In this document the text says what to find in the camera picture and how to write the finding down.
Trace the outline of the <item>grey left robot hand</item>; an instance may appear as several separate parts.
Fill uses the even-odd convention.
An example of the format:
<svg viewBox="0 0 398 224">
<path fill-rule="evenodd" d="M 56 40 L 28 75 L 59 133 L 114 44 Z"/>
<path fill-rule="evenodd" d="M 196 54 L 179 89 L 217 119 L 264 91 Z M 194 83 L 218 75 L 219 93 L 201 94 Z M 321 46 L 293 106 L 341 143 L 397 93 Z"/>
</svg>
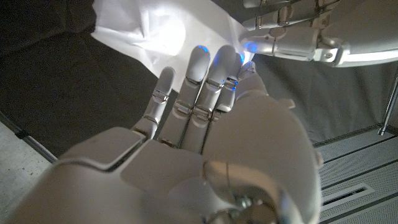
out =
<svg viewBox="0 0 398 224">
<path fill-rule="evenodd" d="M 243 22 L 239 41 L 254 54 L 331 67 L 397 60 L 397 1 L 244 1 L 274 10 Z"/>
</svg>

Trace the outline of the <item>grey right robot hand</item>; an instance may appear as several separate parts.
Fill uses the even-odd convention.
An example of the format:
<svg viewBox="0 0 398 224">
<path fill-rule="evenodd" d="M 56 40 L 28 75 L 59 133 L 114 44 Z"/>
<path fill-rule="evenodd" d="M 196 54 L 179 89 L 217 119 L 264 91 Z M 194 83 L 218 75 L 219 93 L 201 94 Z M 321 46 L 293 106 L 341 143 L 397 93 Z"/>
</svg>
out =
<svg viewBox="0 0 398 224">
<path fill-rule="evenodd" d="M 192 50 L 180 93 L 160 74 L 143 117 L 69 149 L 9 223 L 317 223 L 321 155 L 232 46 Z"/>
</svg>

